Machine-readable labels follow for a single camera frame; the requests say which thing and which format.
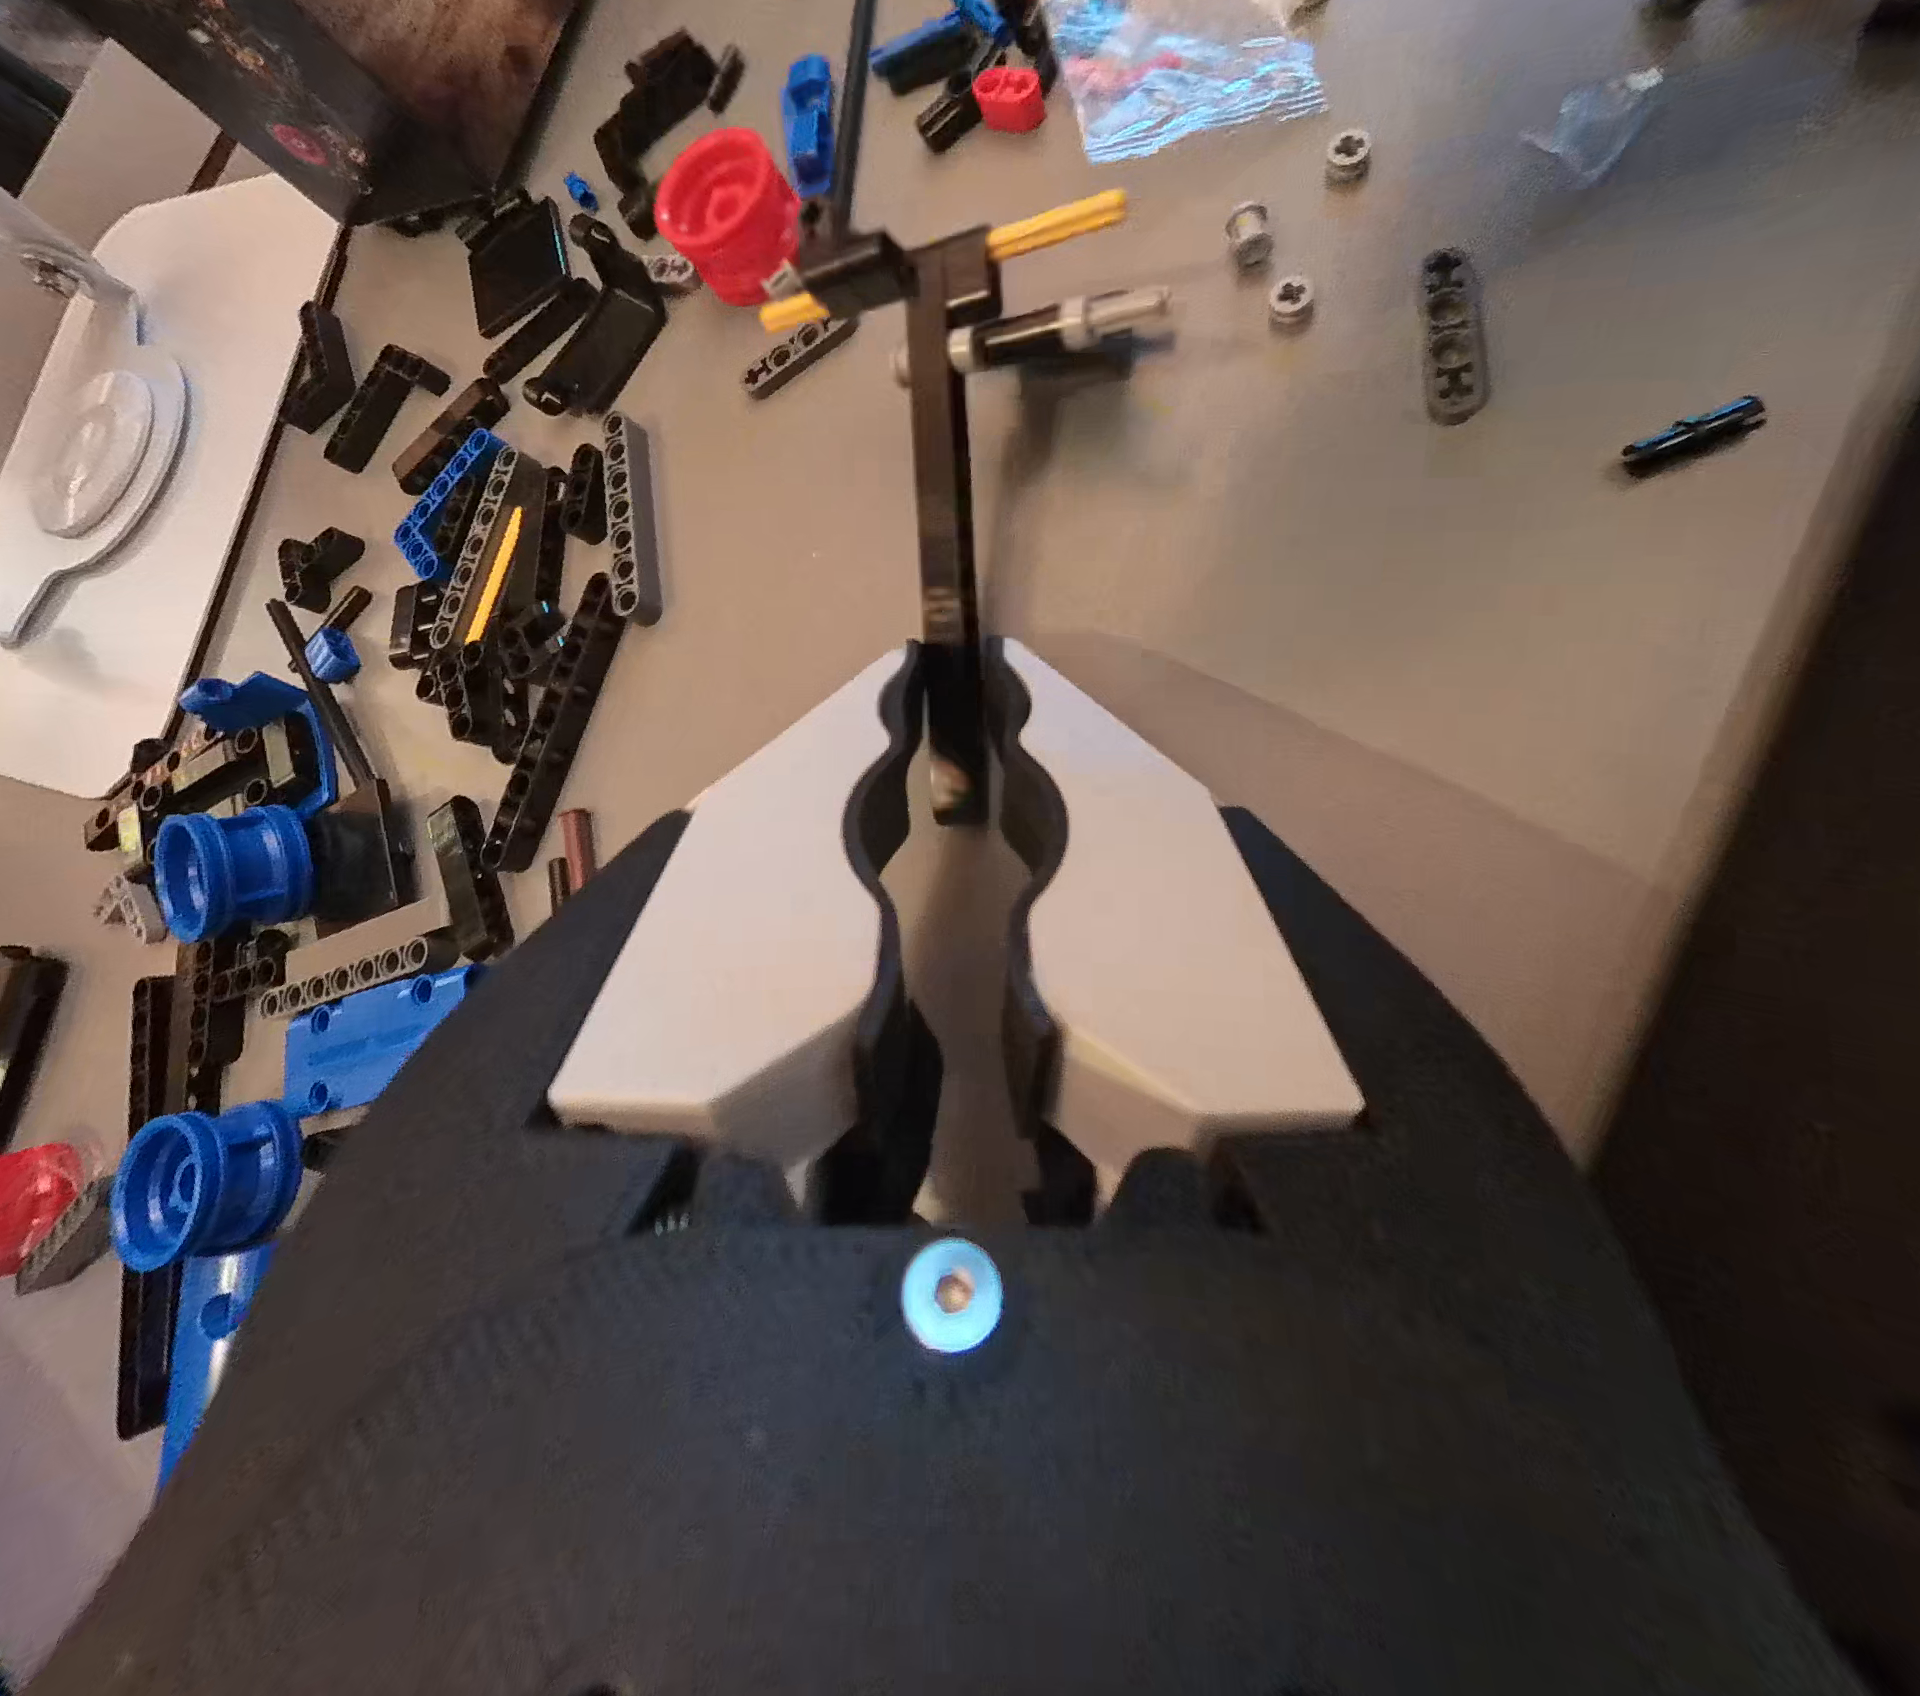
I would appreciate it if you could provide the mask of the blue curved panel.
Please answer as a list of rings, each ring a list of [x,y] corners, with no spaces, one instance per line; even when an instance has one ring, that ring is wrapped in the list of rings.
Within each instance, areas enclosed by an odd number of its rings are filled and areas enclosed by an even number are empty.
[[[275,1242],[218,1255],[190,1255],[178,1270],[178,1302],[156,1464],[156,1491],[191,1443],[238,1341],[251,1298],[277,1251]]]
[[[834,175],[834,94],[824,53],[807,50],[787,65],[778,112],[791,187],[804,203],[824,198]]]

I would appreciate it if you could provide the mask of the white booklet stand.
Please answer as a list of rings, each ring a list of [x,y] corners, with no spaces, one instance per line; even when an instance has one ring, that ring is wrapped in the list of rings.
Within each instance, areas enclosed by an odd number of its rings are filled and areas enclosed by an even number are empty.
[[[275,174],[139,206],[91,249],[4,197],[4,274],[67,297],[4,451],[4,778],[100,792],[169,718],[334,230]]]

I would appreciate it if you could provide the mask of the black frame subassembly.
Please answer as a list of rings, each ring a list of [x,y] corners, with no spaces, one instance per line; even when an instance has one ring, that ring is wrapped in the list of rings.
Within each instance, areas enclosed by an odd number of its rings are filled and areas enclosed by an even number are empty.
[[[82,826],[82,848],[145,858],[162,818],[295,808],[323,787],[323,740],[300,714],[231,731],[198,729],[132,771]]]

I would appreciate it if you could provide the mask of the long grey beam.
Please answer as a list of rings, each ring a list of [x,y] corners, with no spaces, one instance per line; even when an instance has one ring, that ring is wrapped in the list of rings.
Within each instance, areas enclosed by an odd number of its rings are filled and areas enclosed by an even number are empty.
[[[628,622],[655,627],[663,615],[663,566],[648,428],[623,413],[607,413],[603,461],[612,606]]]

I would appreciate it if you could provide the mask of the black curved panel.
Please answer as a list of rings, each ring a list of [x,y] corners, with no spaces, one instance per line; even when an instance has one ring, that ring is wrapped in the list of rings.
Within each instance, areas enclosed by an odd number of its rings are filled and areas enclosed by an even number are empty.
[[[630,384],[668,322],[664,294],[648,264],[595,218],[575,213],[568,239],[590,257],[599,294],[547,366],[526,380],[523,399],[535,413],[604,415]]]

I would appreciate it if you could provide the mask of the dark grey connector piece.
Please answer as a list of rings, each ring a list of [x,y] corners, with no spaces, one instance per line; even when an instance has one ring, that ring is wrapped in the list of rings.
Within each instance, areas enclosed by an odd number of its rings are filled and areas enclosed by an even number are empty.
[[[25,1103],[67,983],[67,964],[25,943],[2,943],[2,1152],[16,1142]]]

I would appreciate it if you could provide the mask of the blue angled panel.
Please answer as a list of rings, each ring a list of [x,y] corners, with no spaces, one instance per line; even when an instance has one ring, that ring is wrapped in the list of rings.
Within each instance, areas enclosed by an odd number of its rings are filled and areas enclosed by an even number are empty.
[[[304,722],[307,729],[305,747],[312,750],[311,769],[305,769],[312,786],[300,797],[279,797],[279,801],[286,801],[300,818],[312,818],[336,801],[341,787],[340,759],[304,688],[269,674],[249,674],[238,682],[203,676],[178,694],[175,705],[218,737],[265,727],[283,718]]]

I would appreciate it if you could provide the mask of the blue flat panel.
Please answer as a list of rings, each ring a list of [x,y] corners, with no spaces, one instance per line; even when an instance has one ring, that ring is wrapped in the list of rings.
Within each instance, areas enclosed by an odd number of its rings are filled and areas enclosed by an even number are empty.
[[[364,1108],[487,974],[484,964],[410,973],[300,1011],[283,1039],[283,1106],[299,1119]]]

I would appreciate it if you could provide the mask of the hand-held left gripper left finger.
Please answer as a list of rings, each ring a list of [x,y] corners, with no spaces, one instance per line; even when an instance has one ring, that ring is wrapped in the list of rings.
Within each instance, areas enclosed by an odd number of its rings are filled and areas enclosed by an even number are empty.
[[[559,1122],[772,1164],[814,1212],[912,1210],[940,1046],[882,873],[921,727],[903,645],[689,804],[548,1084]]]

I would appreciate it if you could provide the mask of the blue wheel rim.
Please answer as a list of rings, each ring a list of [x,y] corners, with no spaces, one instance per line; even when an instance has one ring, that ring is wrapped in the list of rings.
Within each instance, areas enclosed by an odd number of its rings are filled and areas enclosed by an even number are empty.
[[[151,876],[164,927],[181,943],[316,914],[307,826],[283,806],[169,815],[156,830]]]
[[[251,1250],[287,1221],[304,1173],[300,1126],[280,1099],[160,1114],[117,1160],[110,1191],[114,1251],[127,1270],[153,1274],[187,1258]]]

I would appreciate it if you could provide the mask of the grey thin beam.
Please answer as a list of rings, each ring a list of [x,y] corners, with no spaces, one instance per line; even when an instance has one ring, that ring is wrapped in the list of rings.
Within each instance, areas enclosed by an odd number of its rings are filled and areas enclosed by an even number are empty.
[[[1478,270],[1460,245],[1420,264],[1425,406],[1440,425],[1465,423],[1489,404],[1489,347]]]

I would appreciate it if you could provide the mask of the yellow axle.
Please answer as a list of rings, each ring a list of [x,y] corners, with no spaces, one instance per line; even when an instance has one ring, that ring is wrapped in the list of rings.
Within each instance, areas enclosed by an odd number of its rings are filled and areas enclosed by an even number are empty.
[[[508,586],[520,537],[525,534],[526,507],[503,508],[488,536],[484,555],[472,577],[468,609],[460,621],[460,645],[480,645],[499,612]]]

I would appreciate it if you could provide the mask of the blue frame beam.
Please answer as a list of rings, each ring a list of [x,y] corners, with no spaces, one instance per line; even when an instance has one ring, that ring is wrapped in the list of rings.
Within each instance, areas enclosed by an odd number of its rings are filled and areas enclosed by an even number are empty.
[[[450,561],[436,547],[440,516],[452,499],[456,488],[467,481],[470,472],[487,472],[491,459],[503,449],[504,444],[492,430],[472,428],[450,453],[412,508],[403,512],[401,524],[392,534],[392,542],[419,582],[441,582],[446,577]]]

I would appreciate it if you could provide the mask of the black beam assembly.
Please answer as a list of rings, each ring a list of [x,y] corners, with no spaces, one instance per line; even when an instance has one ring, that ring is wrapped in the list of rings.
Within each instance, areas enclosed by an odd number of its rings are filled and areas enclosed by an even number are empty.
[[[814,319],[903,308],[923,729],[940,824],[981,824],[989,809],[968,380],[1039,357],[1085,354],[1161,317],[1167,303],[1162,290],[1119,290],[1005,317],[1001,267],[1114,230],[1127,216],[1127,191],[1103,190],[914,248],[888,231],[811,239],[799,257],[799,286],[759,309],[770,335],[786,335]]]

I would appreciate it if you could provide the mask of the long black axle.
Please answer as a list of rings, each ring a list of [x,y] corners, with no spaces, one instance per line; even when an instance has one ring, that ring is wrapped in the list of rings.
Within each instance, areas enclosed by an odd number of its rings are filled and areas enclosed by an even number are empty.
[[[865,120],[876,0],[853,0],[843,55],[843,88],[834,122],[834,165],[828,185],[825,227],[832,242],[853,224],[855,179]]]

